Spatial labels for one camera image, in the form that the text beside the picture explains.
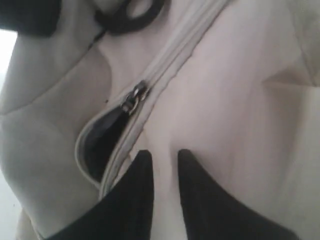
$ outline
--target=black object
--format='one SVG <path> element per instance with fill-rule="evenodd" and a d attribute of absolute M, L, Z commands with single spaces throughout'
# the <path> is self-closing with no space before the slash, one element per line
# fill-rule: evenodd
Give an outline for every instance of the black object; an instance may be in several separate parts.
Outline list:
<path fill-rule="evenodd" d="M 84 161 L 89 174 L 96 181 L 101 182 L 110 156 L 129 119 L 129 113 L 116 107 L 99 119 L 86 137 Z"/>
<path fill-rule="evenodd" d="M 140 151 L 99 204 L 48 240 L 149 240 L 153 205 L 152 157 Z"/>
<path fill-rule="evenodd" d="M 178 153 L 178 175 L 188 240 L 298 240 L 230 196 L 189 150 Z"/>
<path fill-rule="evenodd" d="M 103 27 L 104 32 L 97 36 L 100 38 L 105 32 L 111 34 L 124 34 L 139 31 L 152 23 L 161 12 L 166 0 L 152 0 L 150 8 L 142 15 L 132 18 L 128 16 L 128 6 L 132 0 L 124 0 L 113 14 L 103 13 L 97 10 L 95 20 Z"/>
<path fill-rule="evenodd" d="M 61 0 L 0 0 L 0 29 L 49 37 L 57 27 Z"/>

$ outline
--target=wrinkled fabric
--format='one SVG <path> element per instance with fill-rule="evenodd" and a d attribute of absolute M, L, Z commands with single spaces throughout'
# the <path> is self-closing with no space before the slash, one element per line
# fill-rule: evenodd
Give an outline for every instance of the wrinkled fabric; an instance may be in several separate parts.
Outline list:
<path fill-rule="evenodd" d="M 148 67 L 191 3 L 172 0 L 152 25 L 89 51 L 100 29 L 85 1 L 65 1 L 52 38 L 18 37 L 0 97 L 0 162 L 41 236 L 97 204 L 75 163 L 77 136 Z M 170 81 L 129 157 L 152 154 L 152 240 L 187 237 L 184 148 L 244 205 L 301 239 L 320 237 L 319 12 L 316 0 L 233 1 Z"/>

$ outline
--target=white jacket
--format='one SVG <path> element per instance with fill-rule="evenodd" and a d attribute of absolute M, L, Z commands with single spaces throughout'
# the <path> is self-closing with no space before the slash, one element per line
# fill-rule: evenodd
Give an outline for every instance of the white jacket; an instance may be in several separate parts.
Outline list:
<path fill-rule="evenodd" d="M 18 239 L 34 240 L 31 226 L 48 238 L 81 217 L 143 149 L 154 172 L 151 239 L 187 239 L 184 148 L 246 206 L 320 238 L 319 13 L 317 0 L 172 0 L 147 28 L 107 33 L 88 50 L 101 30 L 93 7 L 64 0 L 51 38 L 18 37 L 1 94 L 1 168 L 25 212 Z M 82 138 L 141 80 L 152 91 L 99 183 L 83 166 Z"/>

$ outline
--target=zipper slider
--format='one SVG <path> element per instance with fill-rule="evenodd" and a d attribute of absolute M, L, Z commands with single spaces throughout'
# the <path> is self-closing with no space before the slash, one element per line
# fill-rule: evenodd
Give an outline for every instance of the zipper slider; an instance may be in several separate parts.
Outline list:
<path fill-rule="evenodd" d="M 121 109 L 125 113 L 128 113 L 129 116 L 132 115 L 139 106 L 139 103 L 147 98 L 149 91 L 150 89 L 148 88 L 147 83 L 142 80 L 124 98 L 124 101 L 120 105 Z"/>

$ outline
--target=zipper teeth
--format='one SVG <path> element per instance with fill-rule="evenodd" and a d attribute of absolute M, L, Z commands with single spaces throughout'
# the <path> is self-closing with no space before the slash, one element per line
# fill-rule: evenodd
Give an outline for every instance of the zipper teeth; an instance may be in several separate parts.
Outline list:
<path fill-rule="evenodd" d="M 174 40 L 170 41 L 166 44 L 166 47 L 161 51 L 159 57 L 157 57 L 154 64 L 151 64 L 144 74 L 141 75 L 140 79 L 144 79 L 147 83 L 149 83 L 148 87 L 152 88 L 161 76 L 166 72 L 166 70 L 170 67 L 170 65 L 175 61 L 175 59 L 182 52 L 184 47 L 188 45 L 188 43 L 192 40 L 192 38 L 199 31 L 206 32 L 206 29 L 210 25 L 206 23 L 210 21 L 212 23 L 214 19 L 219 15 L 219 13 L 229 4 L 230 0 L 207 0 L 204 4 L 198 7 L 197 11 L 191 14 L 192 20 L 190 20 L 190 16 L 187 17 L 183 22 L 183 24 L 175 30 Z M 111 155 L 109 164 L 110 167 L 107 166 L 100 189 L 100 199 L 104 197 L 105 193 L 108 192 L 108 188 L 106 187 L 106 182 L 108 181 L 108 175 L 111 170 L 113 170 L 113 166 L 115 165 L 115 161 L 120 150 L 115 149 L 115 152 Z"/>

